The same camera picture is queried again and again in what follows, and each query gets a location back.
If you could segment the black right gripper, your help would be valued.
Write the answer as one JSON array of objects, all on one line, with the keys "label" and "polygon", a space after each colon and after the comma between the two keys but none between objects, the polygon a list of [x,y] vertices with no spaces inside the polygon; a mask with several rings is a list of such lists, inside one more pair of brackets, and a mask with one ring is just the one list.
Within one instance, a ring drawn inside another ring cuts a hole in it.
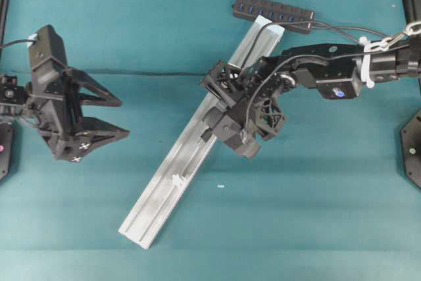
[{"label": "black right gripper", "polygon": [[[222,101],[226,108],[246,102],[245,131],[269,140],[279,134],[286,121],[277,98],[298,86],[287,65],[277,68],[281,62],[278,57],[261,57],[245,68],[217,63],[201,80],[201,86]],[[221,141],[228,139],[222,128],[223,118],[224,113],[217,108],[207,111],[202,119],[207,126],[201,134],[204,142],[208,142],[211,136]]]}]

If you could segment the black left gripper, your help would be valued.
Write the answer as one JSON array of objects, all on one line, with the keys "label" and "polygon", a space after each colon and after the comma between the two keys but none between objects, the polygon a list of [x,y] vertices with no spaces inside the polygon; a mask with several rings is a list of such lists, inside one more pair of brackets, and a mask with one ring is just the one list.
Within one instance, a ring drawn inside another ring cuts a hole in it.
[{"label": "black left gripper", "polygon": [[39,66],[31,69],[19,114],[22,123],[37,130],[53,158],[79,163],[85,149],[128,137],[130,131],[84,117],[82,105],[120,107],[121,100],[88,73],[76,68]]}]

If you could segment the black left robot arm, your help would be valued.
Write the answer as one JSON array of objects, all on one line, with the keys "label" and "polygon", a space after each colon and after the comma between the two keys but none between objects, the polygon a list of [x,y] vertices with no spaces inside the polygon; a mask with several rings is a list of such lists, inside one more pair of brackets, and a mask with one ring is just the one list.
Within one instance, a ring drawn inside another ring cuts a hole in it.
[{"label": "black left robot arm", "polygon": [[1,117],[18,118],[35,128],[53,157],[79,163],[88,153],[122,140],[129,131],[95,117],[82,106],[119,107],[122,102],[89,74],[75,68],[53,71],[44,83],[35,72],[27,86],[1,77]]}]

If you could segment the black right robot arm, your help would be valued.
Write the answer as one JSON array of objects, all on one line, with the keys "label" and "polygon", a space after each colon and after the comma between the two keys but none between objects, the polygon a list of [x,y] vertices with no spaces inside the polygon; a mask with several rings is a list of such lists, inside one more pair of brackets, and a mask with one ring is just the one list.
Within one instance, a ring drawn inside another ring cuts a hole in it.
[{"label": "black right robot arm", "polygon": [[377,52],[332,43],[293,47],[277,56],[260,57],[245,68],[220,61],[201,85],[225,107],[206,113],[202,137],[215,135],[226,143],[248,143],[257,135],[269,140],[279,134],[286,120],[277,103],[279,95],[303,86],[318,90],[324,99],[356,98],[368,85],[363,61],[368,61],[368,78],[374,83],[419,78],[420,40],[400,40],[387,51]]}]

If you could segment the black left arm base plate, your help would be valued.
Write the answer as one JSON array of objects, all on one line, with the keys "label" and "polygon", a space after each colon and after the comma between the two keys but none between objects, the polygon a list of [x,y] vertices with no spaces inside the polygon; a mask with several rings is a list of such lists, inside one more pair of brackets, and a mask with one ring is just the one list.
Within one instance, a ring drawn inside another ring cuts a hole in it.
[{"label": "black left arm base plate", "polygon": [[14,128],[9,123],[1,123],[1,152],[0,152],[0,175],[1,179],[9,174],[11,165],[11,153],[14,138]]}]

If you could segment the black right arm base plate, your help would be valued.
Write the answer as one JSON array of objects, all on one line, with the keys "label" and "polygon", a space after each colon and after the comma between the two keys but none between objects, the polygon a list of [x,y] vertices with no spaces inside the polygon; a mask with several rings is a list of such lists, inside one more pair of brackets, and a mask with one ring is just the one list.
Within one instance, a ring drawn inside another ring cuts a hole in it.
[{"label": "black right arm base plate", "polygon": [[401,128],[400,135],[405,174],[420,188],[420,111]]}]

